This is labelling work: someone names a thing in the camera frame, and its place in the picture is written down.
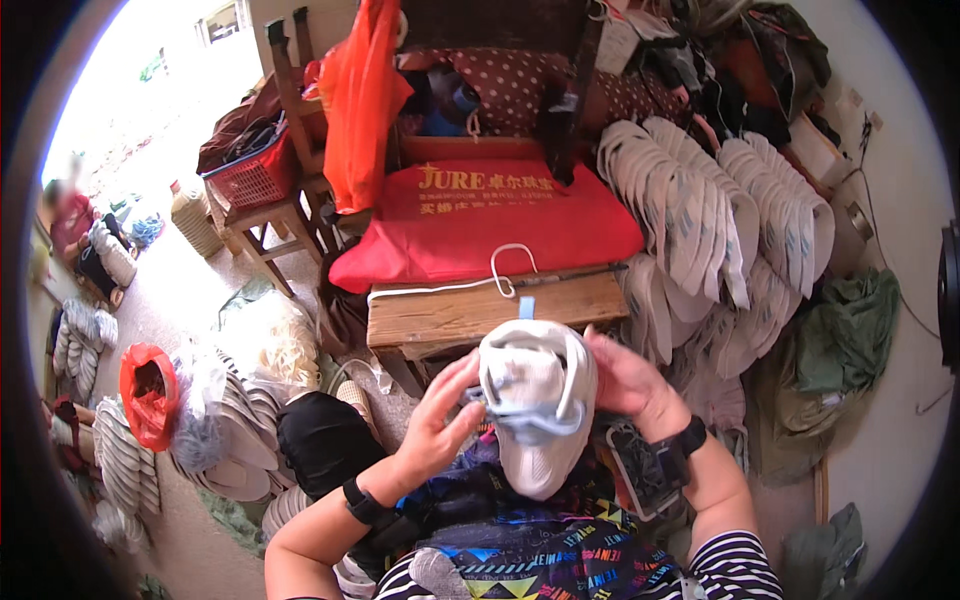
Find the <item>right hand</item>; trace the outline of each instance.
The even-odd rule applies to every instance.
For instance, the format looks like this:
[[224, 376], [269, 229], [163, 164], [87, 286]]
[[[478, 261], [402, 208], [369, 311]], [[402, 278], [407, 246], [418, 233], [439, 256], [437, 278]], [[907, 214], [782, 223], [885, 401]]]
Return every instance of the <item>right hand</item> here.
[[584, 340], [597, 363], [598, 409], [632, 417], [651, 444], [686, 428], [690, 409], [656, 367], [592, 326], [587, 327]]
[[401, 479], [411, 490], [453, 462], [457, 450], [486, 414], [480, 402], [463, 407], [447, 425], [446, 414], [471, 385], [479, 382], [480, 354], [474, 350], [451, 363], [430, 383], [414, 409], [403, 444], [396, 452]]

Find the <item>person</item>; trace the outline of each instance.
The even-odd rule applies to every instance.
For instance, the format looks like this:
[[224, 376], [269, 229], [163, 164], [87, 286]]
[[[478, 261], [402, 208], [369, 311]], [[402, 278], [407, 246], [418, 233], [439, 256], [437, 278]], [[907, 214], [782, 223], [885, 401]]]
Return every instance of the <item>person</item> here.
[[[650, 363], [590, 327], [585, 341], [599, 371], [598, 410], [631, 417], [650, 444], [688, 427], [689, 408]], [[463, 504], [468, 492], [450, 499], [451, 491], [458, 489], [482, 489], [478, 496], [495, 496], [492, 517], [467, 502], [468, 509], [458, 514], [460, 522], [419, 531], [417, 549], [380, 578], [375, 600], [782, 597], [756, 534], [743, 472], [709, 433], [687, 462], [689, 484], [684, 495], [696, 517], [686, 569], [645, 544], [629, 515], [597, 497], [606, 486], [602, 469], [588, 457], [589, 445], [582, 464], [567, 478], [570, 487], [545, 502], [526, 499], [524, 503], [522, 496], [509, 490], [491, 492], [502, 490], [505, 479], [496, 464], [476, 460], [483, 438], [457, 455], [483, 420], [483, 405], [468, 404], [449, 424], [444, 422], [465, 390], [477, 382], [478, 372], [476, 350], [444, 369], [414, 410], [403, 442], [391, 456], [365, 441], [366, 427], [359, 418], [349, 428], [327, 416], [322, 422], [311, 422], [308, 405], [288, 405], [298, 415], [281, 416], [281, 449], [292, 453], [290, 466], [301, 485], [306, 484], [307, 494], [317, 496], [270, 541], [265, 557], [270, 600], [340, 599], [343, 594], [334, 565], [348, 551], [361, 566], [371, 562], [369, 556], [358, 558], [370, 550], [371, 527], [348, 506], [343, 484], [354, 483], [379, 505], [396, 505], [403, 511], [424, 491], [448, 494], [444, 500], [449, 501], [433, 504], [432, 512]], [[330, 410], [332, 403], [325, 406]], [[463, 467], [468, 470], [457, 471]], [[465, 485], [458, 487], [458, 481]], [[483, 489], [484, 482], [491, 481], [493, 486]], [[604, 561], [611, 561], [613, 568], [607, 569]]]
[[109, 232], [127, 252], [135, 250], [127, 242], [112, 213], [102, 215], [87, 196], [79, 193], [70, 180], [52, 180], [43, 189], [43, 203], [52, 214], [50, 237], [54, 250], [67, 265], [96, 285], [111, 303], [120, 303], [123, 292], [108, 275], [99, 254], [90, 246], [89, 231], [93, 222], [102, 219]]

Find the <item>red plastic basket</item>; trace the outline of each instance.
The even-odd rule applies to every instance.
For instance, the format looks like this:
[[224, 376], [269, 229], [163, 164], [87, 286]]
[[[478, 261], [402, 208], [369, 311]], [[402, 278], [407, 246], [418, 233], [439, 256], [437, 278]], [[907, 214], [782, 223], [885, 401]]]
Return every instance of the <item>red plastic basket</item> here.
[[286, 121], [279, 135], [262, 149], [201, 177], [234, 208], [283, 200], [300, 178], [300, 162]]

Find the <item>smartwatch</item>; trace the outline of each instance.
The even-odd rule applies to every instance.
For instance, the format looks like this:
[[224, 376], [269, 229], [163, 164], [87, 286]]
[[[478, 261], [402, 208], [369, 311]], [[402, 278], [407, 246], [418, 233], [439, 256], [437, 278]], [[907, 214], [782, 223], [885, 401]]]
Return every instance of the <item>smartwatch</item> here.
[[707, 427], [702, 419], [694, 415], [686, 429], [651, 446], [667, 487], [679, 489], [690, 483], [686, 461], [706, 440]]
[[381, 505], [369, 492], [357, 488], [356, 477], [344, 484], [344, 496], [347, 497], [347, 510], [364, 525], [373, 527], [385, 517], [394, 516], [393, 507]]

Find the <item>red drawstring bag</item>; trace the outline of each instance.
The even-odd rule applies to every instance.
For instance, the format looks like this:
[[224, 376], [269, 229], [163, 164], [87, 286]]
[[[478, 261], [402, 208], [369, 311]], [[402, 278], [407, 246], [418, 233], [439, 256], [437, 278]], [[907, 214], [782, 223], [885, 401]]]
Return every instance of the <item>red drawstring bag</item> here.
[[362, 0], [350, 35], [321, 64], [324, 176], [341, 214], [371, 208], [380, 196], [387, 134], [413, 93], [393, 66], [399, 11], [399, 0]]
[[134, 344], [120, 357], [120, 398], [140, 445], [162, 452], [170, 445], [180, 391], [170, 357], [152, 344]]
[[[541, 271], [622, 260], [643, 249], [630, 212], [583, 164], [560, 187], [542, 160], [442, 160], [386, 178], [385, 202], [329, 280], [361, 294], [372, 283], [492, 276], [494, 250], [524, 244]], [[523, 250], [496, 258], [499, 275], [533, 271]]]

